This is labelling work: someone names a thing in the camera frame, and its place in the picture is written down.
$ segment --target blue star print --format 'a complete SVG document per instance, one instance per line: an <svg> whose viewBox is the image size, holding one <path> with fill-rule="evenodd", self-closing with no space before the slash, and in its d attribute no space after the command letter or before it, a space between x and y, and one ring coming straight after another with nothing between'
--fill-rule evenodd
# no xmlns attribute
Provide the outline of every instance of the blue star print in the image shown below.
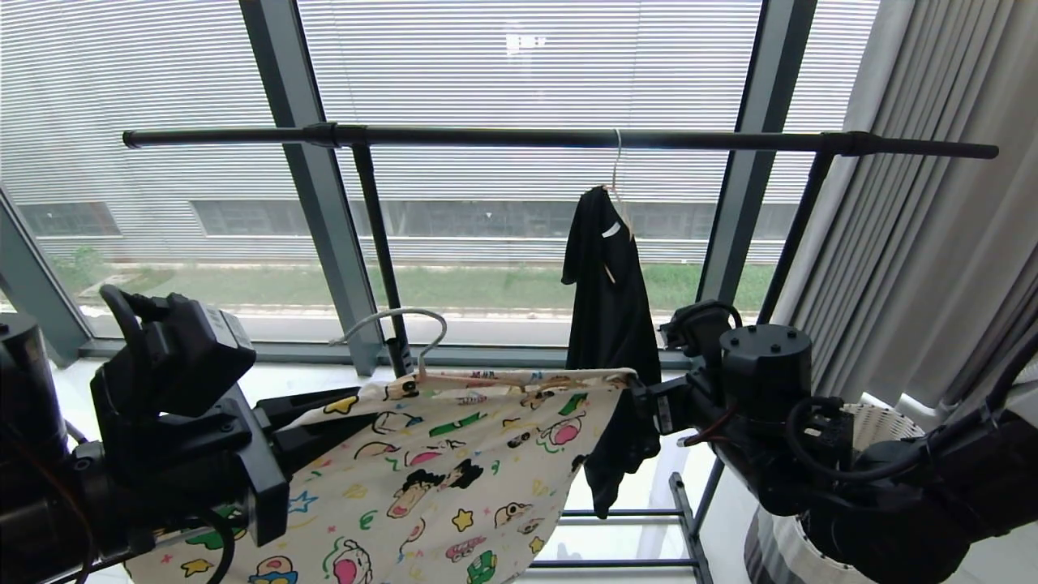
<svg viewBox="0 0 1038 584"><path fill-rule="evenodd" d="M308 513L310 511L310 503L317 500L317 497L310 497L309 492L304 491L299 494L299 497L289 499L289 512Z"/></svg>

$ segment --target grass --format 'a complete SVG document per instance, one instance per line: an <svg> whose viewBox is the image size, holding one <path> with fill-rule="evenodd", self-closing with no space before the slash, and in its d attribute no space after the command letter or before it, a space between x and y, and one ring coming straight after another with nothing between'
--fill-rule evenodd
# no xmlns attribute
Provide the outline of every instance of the grass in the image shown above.
<svg viewBox="0 0 1038 584"><path fill-rule="evenodd" d="M691 303L701 269L699 263L643 266L650 307L672 311ZM773 269L769 265L745 267L736 308L750 312L760 308ZM561 268L401 266L395 273L401 300L406 306L487 310L568 310L573 307L574 286L559 281ZM376 302L385 306L378 270L370 270L368 275L376 290ZM153 297L179 291L214 305L332 304L324 272L318 266L143 268L136 270L133 279L121 286Z"/></svg>

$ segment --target laundry basket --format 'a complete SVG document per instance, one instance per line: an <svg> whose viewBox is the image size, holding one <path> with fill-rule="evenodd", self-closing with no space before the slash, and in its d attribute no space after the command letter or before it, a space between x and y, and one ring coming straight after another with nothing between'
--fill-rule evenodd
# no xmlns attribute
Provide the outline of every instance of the laundry basket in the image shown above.
<svg viewBox="0 0 1038 584"><path fill-rule="evenodd" d="M883 441L923 436L905 416L867 404L844 407L854 415L854 450ZM746 533L743 559L755 584L875 584L852 566L827 558L807 538L796 517L775 517L762 507Z"/></svg>

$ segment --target white sheer curtain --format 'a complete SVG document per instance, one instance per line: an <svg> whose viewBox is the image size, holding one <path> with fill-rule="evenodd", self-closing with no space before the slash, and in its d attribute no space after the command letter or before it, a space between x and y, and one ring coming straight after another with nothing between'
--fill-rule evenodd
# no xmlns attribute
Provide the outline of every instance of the white sheer curtain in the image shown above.
<svg viewBox="0 0 1038 584"><path fill-rule="evenodd" d="M839 160L775 323L815 386L945 419L1038 317L1038 2L884 0L845 122L994 143L995 160Z"/></svg>

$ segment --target black t-shirt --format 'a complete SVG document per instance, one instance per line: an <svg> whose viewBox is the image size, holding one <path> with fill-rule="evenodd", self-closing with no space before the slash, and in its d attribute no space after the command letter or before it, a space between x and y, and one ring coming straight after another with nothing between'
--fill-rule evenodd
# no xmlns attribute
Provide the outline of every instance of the black t-shirt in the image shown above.
<svg viewBox="0 0 1038 584"><path fill-rule="evenodd" d="M585 192L577 204L563 283L577 284L566 367L630 367L647 386L659 384L659 354L637 245L601 186ZM659 435L652 421L635 415L630 390L624 390L584 462L599 518L605 519L617 501L624 473L636 472L643 461L658 453Z"/></svg>

